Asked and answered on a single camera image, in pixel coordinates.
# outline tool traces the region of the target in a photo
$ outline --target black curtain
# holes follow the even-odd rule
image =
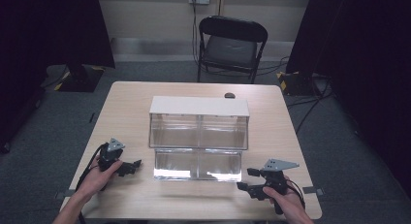
[[[287,72],[332,77],[362,137],[411,197],[409,0],[310,0]]]
[[[114,68],[99,0],[0,0],[0,144],[49,65]]]

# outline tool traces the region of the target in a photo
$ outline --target small dark object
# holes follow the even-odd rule
[[[224,95],[224,98],[227,98],[227,99],[235,99],[235,98],[236,98],[236,95],[235,95],[234,93],[227,92],[227,93]]]

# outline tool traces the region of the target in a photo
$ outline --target human hand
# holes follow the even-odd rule
[[[99,158],[99,155],[94,158],[93,162],[90,165],[90,172],[87,174],[78,191],[76,192],[84,196],[87,202],[94,194],[99,192],[109,182],[111,176],[123,164],[121,160],[117,160],[108,169],[101,172],[98,166]]]
[[[288,185],[294,187],[290,181],[287,181],[287,183]],[[288,188],[285,195],[279,194],[271,187],[264,187],[263,191],[268,196],[272,197],[272,199],[269,199],[272,204],[274,203],[273,199],[275,199],[275,201],[281,206],[281,209],[284,212],[284,216],[290,224],[313,223],[313,221],[306,214],[304,207],[302,206],[302,203],[300,201],[300,197],[296,194],[295,191]]]

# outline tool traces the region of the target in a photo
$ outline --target chair backrest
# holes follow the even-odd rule
[[[199,31],[201,37],[205,33],[211,36],[257,43],[265,43],[269,36],[266,28],[257,22],[225,16],[204,18],[200,22]]]

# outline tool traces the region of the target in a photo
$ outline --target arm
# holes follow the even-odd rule
[[[70,198],[66,206],[54,219],[53,224],[73,224],[81,212],[82,207],[90,201],[91,197],[99,192],[109,181],[111,175],[117,171],[121,164],[120,160],[113,163],[107,170],[100,172],[97,158],[90,166],[90,172],[85,177],[78,191]]]
[[[299,196],[291,189],[287,189],[285,195],[279,194],[273,188],[264,187],[263,191],[275,199],[284,211],[284,216],[290,224],[312,224],[314,223],[305,212]]]

